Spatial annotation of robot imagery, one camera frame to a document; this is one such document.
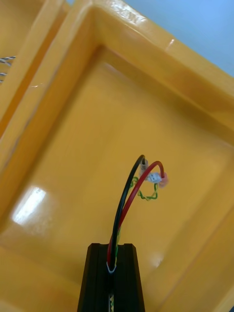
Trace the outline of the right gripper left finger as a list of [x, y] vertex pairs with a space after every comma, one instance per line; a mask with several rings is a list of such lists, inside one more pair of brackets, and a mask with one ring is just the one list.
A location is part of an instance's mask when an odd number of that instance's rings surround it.
[[87, 250], [78, 312], [109, 312], [107, 244], [92, 243]]

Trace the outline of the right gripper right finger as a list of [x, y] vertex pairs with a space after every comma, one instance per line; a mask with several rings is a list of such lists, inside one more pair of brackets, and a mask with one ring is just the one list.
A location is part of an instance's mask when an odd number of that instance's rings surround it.
[[114, 311], [144, 312], [137, 250], [133, 244], [118, 247], [114, 278]]

